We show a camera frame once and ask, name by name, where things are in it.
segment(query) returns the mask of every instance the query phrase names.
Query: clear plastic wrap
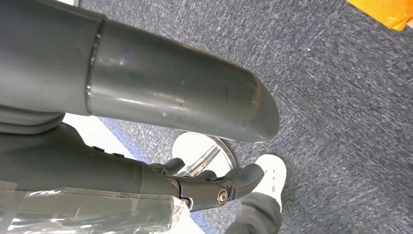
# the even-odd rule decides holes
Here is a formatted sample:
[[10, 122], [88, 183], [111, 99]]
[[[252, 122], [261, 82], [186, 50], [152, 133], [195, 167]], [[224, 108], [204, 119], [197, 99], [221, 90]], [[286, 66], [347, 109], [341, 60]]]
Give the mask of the clear plastic wrap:
[[0, 234], [165, 234], [189, 219], [173, 196], [16, 187], [0, 181]]

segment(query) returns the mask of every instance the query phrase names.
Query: screw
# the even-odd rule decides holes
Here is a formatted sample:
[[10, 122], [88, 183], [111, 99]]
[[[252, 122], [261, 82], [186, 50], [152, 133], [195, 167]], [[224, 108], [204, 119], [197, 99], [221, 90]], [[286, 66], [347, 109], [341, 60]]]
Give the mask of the screw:
[[228, 191], [226, 189], [221, 189], [218, 192], [218, 197], [217, 197], [218, 204], [224, 205], [227, 200], [228, 200]]

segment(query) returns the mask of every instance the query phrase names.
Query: white crocs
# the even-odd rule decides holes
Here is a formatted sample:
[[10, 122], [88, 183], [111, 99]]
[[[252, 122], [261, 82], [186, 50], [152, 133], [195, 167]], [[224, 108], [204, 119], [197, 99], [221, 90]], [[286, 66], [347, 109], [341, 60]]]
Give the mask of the white crocs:
[[281, 212], [281, 192], [287, 177], [287, 168], [283, 160], [275, 155], [262, 155], [255, 164], [263, 169], [264, 177], [252, 192], [262, 193], [274, 198], [280, 205]]

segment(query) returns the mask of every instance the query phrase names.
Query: white shoe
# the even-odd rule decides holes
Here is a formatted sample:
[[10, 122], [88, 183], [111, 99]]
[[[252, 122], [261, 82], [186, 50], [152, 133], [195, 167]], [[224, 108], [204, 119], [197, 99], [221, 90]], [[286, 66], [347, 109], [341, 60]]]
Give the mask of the white shoe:
[[283, 160], [275, 155], [262, 155], [255, 164], [263, 169], [264, 177], [252, 192], [262, 193], [274, 198], [280, 205], [281, 212], [281, 192], [287, 177], [287, 168]]

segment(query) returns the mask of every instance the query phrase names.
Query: black tube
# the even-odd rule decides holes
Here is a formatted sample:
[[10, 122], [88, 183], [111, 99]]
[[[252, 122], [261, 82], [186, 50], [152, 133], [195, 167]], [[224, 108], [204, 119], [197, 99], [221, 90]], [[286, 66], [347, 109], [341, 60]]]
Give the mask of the black tube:
[[106, 23], [90, 84], [97, 116], [243, 141], [278, 131], [277, 106], [250, 72], [121, 23]]
[[24, 191], [68, 187], [179, 197], [147, 164], [89, 147], [66, 124], [34, 136], [0, 134], [0, 180]]
[[48, 0], [0, 0], [0, 105], [241, 141], [279, 128], [272, 96], [247, 70]]
[[0, 0], [0, 104], [87, 115], [86, 78], [104, 15], [49, 0]]

